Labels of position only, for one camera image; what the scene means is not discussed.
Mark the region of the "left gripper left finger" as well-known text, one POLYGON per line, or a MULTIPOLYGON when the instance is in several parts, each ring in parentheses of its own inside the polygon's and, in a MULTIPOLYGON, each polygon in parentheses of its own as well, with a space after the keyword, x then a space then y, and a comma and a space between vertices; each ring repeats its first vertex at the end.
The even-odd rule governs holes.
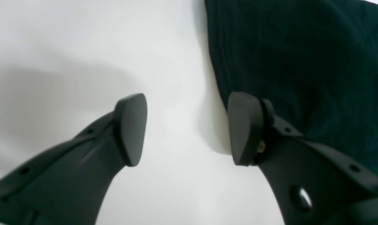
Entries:
POLYGON ((71 140, 0 179, 0 223, 94 225, 114 177, 139 164, 147 112, 144 94, 127 96, 71 140))

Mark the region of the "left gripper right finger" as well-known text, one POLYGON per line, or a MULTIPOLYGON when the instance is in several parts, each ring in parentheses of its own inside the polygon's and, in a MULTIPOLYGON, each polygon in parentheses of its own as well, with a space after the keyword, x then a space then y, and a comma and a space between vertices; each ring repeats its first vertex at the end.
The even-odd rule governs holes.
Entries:
POLYGON ((306 139, 244 92, 228 100, 233 161, 258 166, 286 225, 378 225, 378 176, 353 158, 306 139))

